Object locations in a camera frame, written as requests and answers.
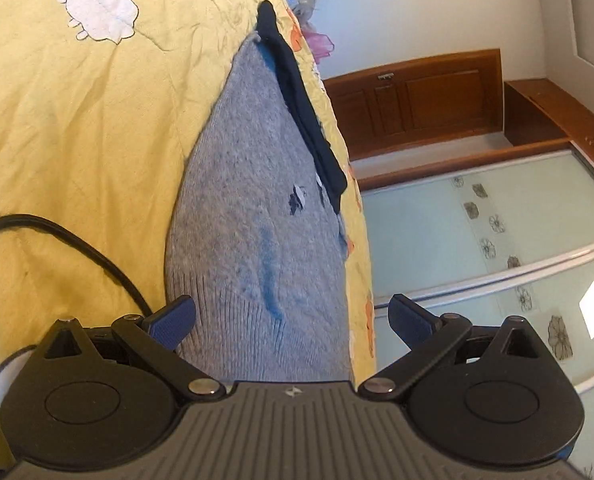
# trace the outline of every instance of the ribbed black surface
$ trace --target ribbed black surface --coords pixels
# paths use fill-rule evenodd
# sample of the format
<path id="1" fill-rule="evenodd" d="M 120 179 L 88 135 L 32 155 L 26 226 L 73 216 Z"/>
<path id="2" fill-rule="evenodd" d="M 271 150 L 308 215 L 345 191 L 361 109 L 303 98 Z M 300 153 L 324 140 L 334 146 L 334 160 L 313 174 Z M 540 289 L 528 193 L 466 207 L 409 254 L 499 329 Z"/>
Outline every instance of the ribbed black surface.
<path id="1" fill-rule="evenodd" d="M 347 383 L 240 384 L 228 399 L 191 406 L 157 449 L 103 472 L 46 471 L 26 463 L 11 480 L 580 480 L 560 462 L 492 472 L 445 457 L 393 404 L 368 402 Z"/>

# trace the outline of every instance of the orange pattern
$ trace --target orange pattern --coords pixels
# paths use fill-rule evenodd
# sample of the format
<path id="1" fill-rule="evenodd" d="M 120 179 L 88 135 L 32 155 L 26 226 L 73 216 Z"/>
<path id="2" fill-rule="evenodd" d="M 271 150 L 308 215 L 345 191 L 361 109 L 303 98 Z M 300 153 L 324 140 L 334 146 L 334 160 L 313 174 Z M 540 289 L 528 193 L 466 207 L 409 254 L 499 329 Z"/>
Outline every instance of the orange pattern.
<path id="1" fill-rule="evenodd" d="M 291 49 L 293 52 L 299 52 L 301 50 L 301 29 L 299 28 L 299 23 L 293 12 L 288 8 L 286 8 L 286 12 L 288 12 L 291 20 L 293 20 L 293 28 L 291 29 Z"/>
<path id="2" fill-rule="evenodd" d="M 350 160 L 348 161 L 347 168 L 348 168 L 347 169 L 348 175 L 352 179 L 353 187 L 355 188 L 355 200 L 357 201 L 357 209 L 359 209 L 359 212 L 362 212 L 363 211 L 362 196 L 359 193 L 359 184 L 357 183 L 357 178 L 355 176 L 355 170 L 351 166 Z"/>
<path id="3" fill-rule="evenodd" d="M 353 251 L 355 250 L 355 243 L 352 240 L 350 240 L 349 236 L 346 237 L 346 242 L 348 244 L 348 256 L 350 256 L 351 254 L 353 254 Z"/>
<path id="4" fill-rule="evenodd" d="M 368 329 L 368 350 L 371 353 L 371 357 L 375 357 L 375 306 L 370 295 L 366 302 L 366 329 Z"/>

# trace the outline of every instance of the flower pattern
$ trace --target flower pattern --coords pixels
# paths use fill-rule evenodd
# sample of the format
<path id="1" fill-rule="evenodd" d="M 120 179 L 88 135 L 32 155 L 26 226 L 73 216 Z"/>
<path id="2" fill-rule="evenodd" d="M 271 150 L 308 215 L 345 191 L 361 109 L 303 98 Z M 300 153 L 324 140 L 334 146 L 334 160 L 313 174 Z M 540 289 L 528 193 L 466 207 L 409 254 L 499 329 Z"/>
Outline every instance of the flower pattern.
<path id="1" fill-rule="evenodd" d="M 474 202 L 466 202 L 463 205 L 463 208 L 466 210 L 468 218 L 470 218 L 471 220 L 479 218 L 479 209 L 477 207 L 477 204 L 475 204 Z"/>
<path id="2" fill-rule="evenodd" d="M 472 190 L 479 198 L 488 198 L 488 193 L 486 193 L 486 189 L 481 184 L 473 184 Z"/>
<path id="3" fill-rule="evenodd" d="M 353 187 L 355 188 L 355 200 L 357 200 L 357 207 L 359 211 L 363 211 L 363 204 L 362 204 L 362 195 L 359 191 L 359 183 L 357 182 L 357 178 L 355 177 L 355 170 L 353 170 L 352 165 L 350 164 L 350 159 L 348 160 L 348 164 L 346 166 L 346 173 L 353 181 Z"/>
<path id="4" fill-rule="evenodd" d="M 481 247 L 481 251 L 484 253 L 484 257 L 487 260 L 492 260 L 496 257 L 496 249 L 494 248 L 494 243 L 491 242 L 488 238 L 481 238 L 479 241 L 479 246 Z"/>
<path id="5" fill-rule="evenodd" d="M 573 348 L 568 337 L 568 330 L 561 316 L 552 316 L 548 324 L 548 344 L 555 357 L 563 361 L 573 356 Z"/>
<path id="6" fill-rule="evenodd" d="M 505 233 L 506 232 L 506 226 L 504 225 L 503 220 L 501 218 L 499 218 L 499 215 L 493 215 L 493 216 L 489 217 L 488 223 L 490 224 L 490 228 L 495 233 Z"/>
<path id="7" fill-rule="evenodd" d="M 508 256 L 508 268 L 514 269 L 515 267 L 521 267 L 522 263 L 519 261 L 517 256 Z"/>
<path id="8" fill-rule="evenodd" d="M 528 290 L 523 286 L 518 286 L 514 291 L 517 294 L 517 300 L 519 300 L 522 312 L 530 312 L 532 310 L 532 297 Z"/>

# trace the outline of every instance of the blue stain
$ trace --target blue stain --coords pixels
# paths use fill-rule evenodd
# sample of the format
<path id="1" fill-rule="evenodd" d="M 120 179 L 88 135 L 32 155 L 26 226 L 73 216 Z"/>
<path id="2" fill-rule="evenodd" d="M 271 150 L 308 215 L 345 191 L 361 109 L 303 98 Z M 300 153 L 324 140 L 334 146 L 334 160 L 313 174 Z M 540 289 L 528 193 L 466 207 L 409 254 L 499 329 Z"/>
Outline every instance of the blue stain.
<path id="1" fill-rule="evenodd" d="M 280 268 L 277 255 L 273 251 L 275 244 L 273 243 L 273 232 L 268 226 L 261 226 L 259 244 L 259 260 L 261 262 L 259 284 L 261 295 L 264 300 L 264 305 L 267 311 L 275 319 L 283 319 L 283 314 L 279 310 L 279 298 L 277 298 L 277 290 L 279 289 L 279 276 L 275 272 Z"/>
<path id="2" fill-rule="evenodd" d="M 259 50 L 261 57 L 264 59 L 266 66 L 275 72 L 275 58 L 273 57 L 273 54 L 271 54 L 270 50 L 263 43 L 258 43 L 257 49 Z"/>

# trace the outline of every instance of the floor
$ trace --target floor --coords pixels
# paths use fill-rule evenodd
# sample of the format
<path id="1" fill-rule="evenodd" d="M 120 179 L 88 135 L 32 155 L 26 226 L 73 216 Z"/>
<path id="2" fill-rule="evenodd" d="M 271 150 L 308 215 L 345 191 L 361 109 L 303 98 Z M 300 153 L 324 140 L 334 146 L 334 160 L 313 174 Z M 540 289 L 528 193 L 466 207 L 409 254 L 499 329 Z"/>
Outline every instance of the floor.
<path id="1" fill-rule="evenodd" d="M 418 148 L 409 148 L 400 152 L 386 153 L 385 155 L 362 158 L 353 162 L 355 176 L 358 179 L 376 174 L 390 173 L 441 162 L 448 158 L 476 155 L 489 150 L 503 150 L 512 148 L 512 144 L 504 137 L 503 132 L 488 134 L 465 139 L 450 140 L 427 144 Z"/>

